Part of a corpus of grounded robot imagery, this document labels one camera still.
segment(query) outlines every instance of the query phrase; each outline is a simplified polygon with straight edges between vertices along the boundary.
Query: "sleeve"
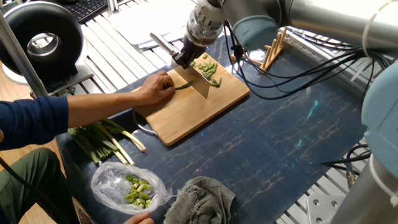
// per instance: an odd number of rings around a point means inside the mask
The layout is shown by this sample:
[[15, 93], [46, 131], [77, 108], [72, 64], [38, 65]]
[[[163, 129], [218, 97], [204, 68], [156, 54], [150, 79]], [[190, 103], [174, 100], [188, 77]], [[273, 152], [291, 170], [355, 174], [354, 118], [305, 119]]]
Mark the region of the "sleeve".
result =
[[50, 142], [68, 130], [68, 100], [45, 96], [35, 100], [0, 101], [0, 130], [4, 135], [0, 150]]

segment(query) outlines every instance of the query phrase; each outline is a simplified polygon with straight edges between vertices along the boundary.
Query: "knife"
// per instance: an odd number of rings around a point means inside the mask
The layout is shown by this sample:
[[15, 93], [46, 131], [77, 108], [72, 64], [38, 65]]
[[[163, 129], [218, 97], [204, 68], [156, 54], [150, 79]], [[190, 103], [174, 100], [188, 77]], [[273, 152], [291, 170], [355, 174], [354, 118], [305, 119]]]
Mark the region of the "knife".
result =
[[172, 68], [191, 86], [199, 93], [201, 96], [207, 99], [209, 94], [210, 82], [203, 77], [201, 73], [196, 71], [191, 65], [189, 65], [186, 69], [183, 69], [181, 65], [179, 65], [175, 59], [174, 55], [178, 54], [174, 48], [159, 34], [150, 33], [150, 37], [159, 44], [167, 53], [172, 56]]

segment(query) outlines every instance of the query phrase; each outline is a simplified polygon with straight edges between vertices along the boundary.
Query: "towel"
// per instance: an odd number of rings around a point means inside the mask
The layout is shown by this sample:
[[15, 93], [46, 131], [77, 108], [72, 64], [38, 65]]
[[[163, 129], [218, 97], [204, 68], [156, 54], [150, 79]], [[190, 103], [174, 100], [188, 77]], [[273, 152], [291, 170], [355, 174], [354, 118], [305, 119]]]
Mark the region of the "towel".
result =
[[228, 224], [235, 194], [218, 180], [196, 177], [177, 192], [165, 224]]

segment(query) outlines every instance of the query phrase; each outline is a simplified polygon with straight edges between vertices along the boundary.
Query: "knife handle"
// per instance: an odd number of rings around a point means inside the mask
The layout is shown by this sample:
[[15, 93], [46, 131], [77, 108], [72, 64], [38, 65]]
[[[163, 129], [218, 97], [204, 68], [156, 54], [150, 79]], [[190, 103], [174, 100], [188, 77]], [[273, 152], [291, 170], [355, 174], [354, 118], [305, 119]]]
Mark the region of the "knife handle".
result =
[[166, 39], [164, 39], [164, 37], [162, 37], [157, 33], [152, 33], [152, 32], [149, 35], [157, 44], [159, 44], [160, 47], [162, 47], [165, 51], [167, 51], [167, 53], [169, 53], [171, 56], [176, 53], [174, 51], [174, 48], [167, 42]]

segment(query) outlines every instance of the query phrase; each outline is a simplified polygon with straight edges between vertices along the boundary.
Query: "blue marble table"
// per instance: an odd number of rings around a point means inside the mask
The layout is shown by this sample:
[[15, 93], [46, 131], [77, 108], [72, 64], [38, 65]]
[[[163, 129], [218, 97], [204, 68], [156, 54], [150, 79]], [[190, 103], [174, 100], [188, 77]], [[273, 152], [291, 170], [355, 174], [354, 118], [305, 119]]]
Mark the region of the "blue marble table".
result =
[[[231, 69], [224, 39], [218, 39], [208, 53]], [[249, 80], [272, 84], [250, 65], [243, 67]], [[270, 72], [289, 76], [307, 69], [299, 58], [284, 52]], [[295, 80], [282, 90], [293, 90], [309, 78]], [[144, 79], [121, 91], [141, 86]], [[275, 88], [258, 92], [267, 96], [281, 94]], [[364, 127], [358, 104], [330, 82], [281, 100], [262, 100], [251, 93], [172, 147], [165, 147], [157, 137], [142, 131], [134, 135], [146, 146], [145, 153], [125, 139], [119, 142], [136, 166], [152, 170], [174, 194], [189, 179], [212, 177], [236, 194], [230, 223], [273, 223], [328, 170], [320, 162], [339, 159], [362, 138]], [[130, 132], [137, 129], [131, 110], [113, 120]], [[91, 217], [99, 224], [126, 221], [130, 215], [94, 199], [90, 182], [97, 167], [68, 134], [57, 136], [57, 141], [73, 195]], [[118, 160], [113, 156], [109, 161]], [[159, 207], [152, 218], [162, 223], [165, 213], [166, 209]]]

